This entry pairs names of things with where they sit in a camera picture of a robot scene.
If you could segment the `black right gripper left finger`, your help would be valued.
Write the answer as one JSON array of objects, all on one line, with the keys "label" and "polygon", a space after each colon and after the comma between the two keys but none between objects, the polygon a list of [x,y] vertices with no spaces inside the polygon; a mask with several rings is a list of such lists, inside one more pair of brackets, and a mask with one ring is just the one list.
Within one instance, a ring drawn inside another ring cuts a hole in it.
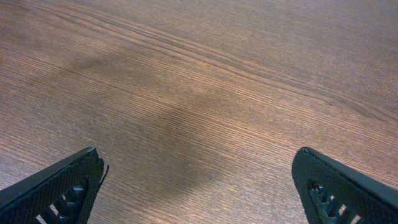
[{"label": "black right gripper left finger", "polygon": [[1,223],[85,224],[108,171],[86,147],[1,190]]}]

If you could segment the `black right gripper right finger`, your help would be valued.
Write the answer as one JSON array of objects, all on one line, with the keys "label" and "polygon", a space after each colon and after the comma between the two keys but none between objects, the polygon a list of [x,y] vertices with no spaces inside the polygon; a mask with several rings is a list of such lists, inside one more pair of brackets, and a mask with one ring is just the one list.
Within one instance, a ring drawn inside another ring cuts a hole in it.
[{"label": "black right gripper right finger", "polygon": [[397,223],[397,190],[310,147],[292,177],[309,223]]}]

